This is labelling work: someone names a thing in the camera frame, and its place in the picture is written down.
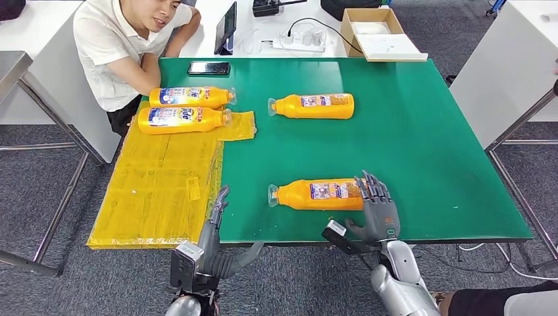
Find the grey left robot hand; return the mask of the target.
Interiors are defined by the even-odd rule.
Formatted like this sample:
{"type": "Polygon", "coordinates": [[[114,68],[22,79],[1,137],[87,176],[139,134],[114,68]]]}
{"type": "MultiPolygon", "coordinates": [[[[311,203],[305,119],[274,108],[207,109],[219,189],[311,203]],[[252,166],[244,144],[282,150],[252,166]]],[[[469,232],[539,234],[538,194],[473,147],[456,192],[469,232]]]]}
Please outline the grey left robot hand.
{"type": "Polygon", "coordinates": [[[237,255],[225,253],[220,246],[222,215],[228,206],[226,197],[230,189],[223,186],[216,196],[209,218],[204,222],[197,245],[204,251],[199,271],[218,279],[230,278],[259,256],[264,242],[255,242],[247,251],[237,255]]]}

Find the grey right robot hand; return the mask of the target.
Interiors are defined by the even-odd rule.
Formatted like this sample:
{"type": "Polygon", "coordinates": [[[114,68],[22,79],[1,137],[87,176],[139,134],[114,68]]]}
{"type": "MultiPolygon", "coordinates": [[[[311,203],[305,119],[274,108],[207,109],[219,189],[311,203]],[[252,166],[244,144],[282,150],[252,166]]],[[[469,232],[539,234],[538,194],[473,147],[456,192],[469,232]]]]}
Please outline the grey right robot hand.
{"type": "Polygon", "coordinates": [[[364,226],[352,219],[345,220],[346,228],[365,244],[396,240],[401,225],[397,207],[387,186],[373,174],[363,170],[365,180],[354,177],[363,201],[364,226]]]}

